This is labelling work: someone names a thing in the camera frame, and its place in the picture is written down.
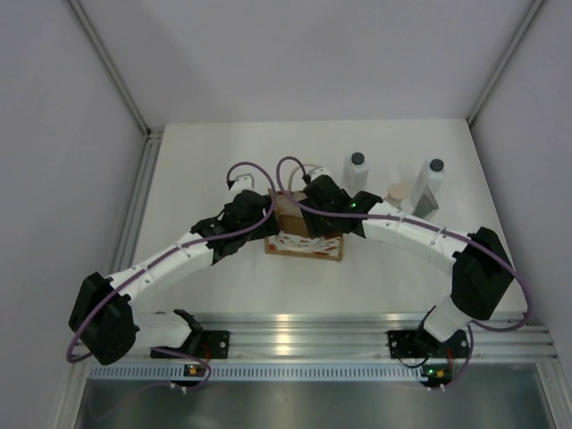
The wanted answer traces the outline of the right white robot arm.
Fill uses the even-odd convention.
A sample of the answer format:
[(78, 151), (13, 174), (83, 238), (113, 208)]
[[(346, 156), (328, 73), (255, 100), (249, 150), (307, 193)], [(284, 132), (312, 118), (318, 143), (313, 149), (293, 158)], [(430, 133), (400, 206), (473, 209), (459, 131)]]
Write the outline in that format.
[(405, 214), (375, 194), (350, 196), (327, 173), (304, 178), (300, 201), (311, 236), (355, 234), (420, 257), (451, 278), (450, 294), (429, 311), (416, 332), (416, 345), (427, 355), (446, 348), (456, 332), (472, 321), (487, 321), (514, 276), (496, 232), (481, 227), (456, 233)]

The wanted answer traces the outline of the grey pump bottle beige top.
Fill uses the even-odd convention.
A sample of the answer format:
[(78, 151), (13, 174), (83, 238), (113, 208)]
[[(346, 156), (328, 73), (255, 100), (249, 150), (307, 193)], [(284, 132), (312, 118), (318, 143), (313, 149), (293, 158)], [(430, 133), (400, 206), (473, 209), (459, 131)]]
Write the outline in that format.
[(394, 207), (402, 209), (410, 195), (410, 184), (407, 181), (392, 183), (387, 189), (387, 201)]

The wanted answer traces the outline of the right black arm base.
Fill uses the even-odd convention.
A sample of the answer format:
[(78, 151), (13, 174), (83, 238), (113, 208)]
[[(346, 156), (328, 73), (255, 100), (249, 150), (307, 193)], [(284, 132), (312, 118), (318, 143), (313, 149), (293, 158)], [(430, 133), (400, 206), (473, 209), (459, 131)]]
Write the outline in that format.
[(434, 358), (443, 355), (449, 347), (423, 329), (393, 330), (387, 332), (392, 358)]

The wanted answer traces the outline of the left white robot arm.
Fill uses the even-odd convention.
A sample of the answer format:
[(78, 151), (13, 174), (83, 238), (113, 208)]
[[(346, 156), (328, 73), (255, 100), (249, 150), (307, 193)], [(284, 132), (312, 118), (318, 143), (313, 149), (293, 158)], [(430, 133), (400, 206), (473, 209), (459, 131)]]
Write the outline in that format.
[(197, 222), (143, 263), (107, 277), (86, 277), (69, 319), (72, 341), (82, 343), (103, 366), (134, 350), (150, 350), (153, 358), (196, 355), (204, 330), (193, 315), (183, 309), (137, 312), (136, 300), (218, 263), (249, 241), (277, 234), (274, 206), (274, 194), (242, 190), (220, 214)]

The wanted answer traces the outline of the large white bottle grey cap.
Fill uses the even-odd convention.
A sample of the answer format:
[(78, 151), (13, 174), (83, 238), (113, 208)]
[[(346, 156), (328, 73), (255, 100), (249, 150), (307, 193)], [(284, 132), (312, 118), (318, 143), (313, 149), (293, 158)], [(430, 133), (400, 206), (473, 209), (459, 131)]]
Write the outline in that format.
[(418, 197), (423, 192), (425, 187), (428, 187), (432, 193), (437, 197), (445, 180), (445, 163), (440, 158), (427, 159), (423, 164), (411, 194), (411, 205), (415, 206)]

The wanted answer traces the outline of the patterned canvas bag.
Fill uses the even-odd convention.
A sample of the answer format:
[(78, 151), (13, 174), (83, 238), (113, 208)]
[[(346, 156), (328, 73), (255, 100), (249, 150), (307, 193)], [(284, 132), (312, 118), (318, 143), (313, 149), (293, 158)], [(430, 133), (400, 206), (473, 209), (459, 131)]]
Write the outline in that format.
[(279, 232), (265, 238), (268, 255), (314, 258), (340, 262), (343, 259), (344, 239), (341, 234), (312, 238), (302, 211), (277, 190), (274, 215)]

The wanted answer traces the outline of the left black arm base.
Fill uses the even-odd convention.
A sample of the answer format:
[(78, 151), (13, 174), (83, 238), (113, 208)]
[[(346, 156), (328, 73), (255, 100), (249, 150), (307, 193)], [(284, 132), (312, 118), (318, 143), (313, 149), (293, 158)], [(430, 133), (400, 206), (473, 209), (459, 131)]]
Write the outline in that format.
[(194, 356), (205, 361), (227, 359), (230, 348), (228, 331), (203, 331)]

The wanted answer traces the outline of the small white bottle grey cap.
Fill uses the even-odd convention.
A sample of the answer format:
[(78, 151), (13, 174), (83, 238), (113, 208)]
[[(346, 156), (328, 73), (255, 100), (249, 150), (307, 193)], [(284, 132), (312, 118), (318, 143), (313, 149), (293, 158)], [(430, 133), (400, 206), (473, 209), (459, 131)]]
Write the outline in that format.
[(342, 182), (345, 190), (351, 196), (366, 188), (369, 171), (369, 164), (362, 152), (352, 152), (345, 157)]

